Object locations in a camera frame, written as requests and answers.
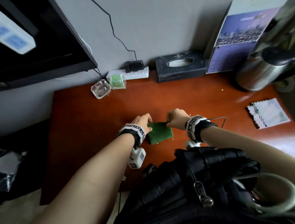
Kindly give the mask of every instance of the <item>gray wall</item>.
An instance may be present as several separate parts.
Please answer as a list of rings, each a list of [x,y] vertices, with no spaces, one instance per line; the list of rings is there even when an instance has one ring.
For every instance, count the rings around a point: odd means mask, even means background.
[[[97,0],[112,16],[115,34],[137,59],[204,50],[231,0]],[[113,37],[109,17],[90,0],[57,0],[76,31],[91,46],[102,74],[119,69],[133,53]],[[0,136],[50,117],[53,92],[96,82],[94,71],[0,92]]]

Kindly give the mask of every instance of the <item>small paper sheet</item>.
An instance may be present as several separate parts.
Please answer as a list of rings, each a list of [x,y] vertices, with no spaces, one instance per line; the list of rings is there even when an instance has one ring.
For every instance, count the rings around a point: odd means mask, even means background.
[[[278,124],[291,121],[281,108],[276,98],[253,103],[248,106],[250,114],[253,116],[258,129],[272,127]]]

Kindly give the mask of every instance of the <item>metal clip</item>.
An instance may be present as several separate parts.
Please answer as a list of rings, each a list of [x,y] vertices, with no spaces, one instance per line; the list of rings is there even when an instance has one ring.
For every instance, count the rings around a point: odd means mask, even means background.
[[[199,197],[200,202],[202,203],[203,207],[211,207],[214,204],[212,198],[206,195],[206,191],[204,185],[200,181],[194,182],[194,189]]]

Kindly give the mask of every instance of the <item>black wrist strap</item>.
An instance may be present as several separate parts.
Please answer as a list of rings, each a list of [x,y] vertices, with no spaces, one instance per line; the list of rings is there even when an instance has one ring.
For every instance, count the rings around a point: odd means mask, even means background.
[[[195,142],[203,142],[203,140],[201,139],[201,130],[203,130],[205,128],[208,128],[208,127],[211,127],[211,126],[218,127],[217,124],[212,123],[210,121],[200,121],[196,125],[195,131],[194,131],[194,134],[195,134],[195,137],[196,137]]]
[[[134,149],[138,148],[139,145],[140,145],[138,133],[137,133],[136,131],[131,130],[131,129],[125,129],[125,130],[121,131],[121,132],[118,134],[118,136],[120,136],[120,135],[122,135],[122,134],[125,134],[125,133],[130,133],[130,134],[133,135],[133,137],[134,137],[134,146],[133,146],[133,148],[134,148]]]

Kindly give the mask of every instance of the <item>black backpack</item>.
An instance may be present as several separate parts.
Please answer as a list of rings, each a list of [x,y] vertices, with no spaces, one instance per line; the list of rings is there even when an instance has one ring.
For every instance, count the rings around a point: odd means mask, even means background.
[[[256,178],[240,180],[245,189],[232,179],[260,171],[242,150],[194,147],[175,156],[131,191],[114,224],[278,223],[245,205]]]

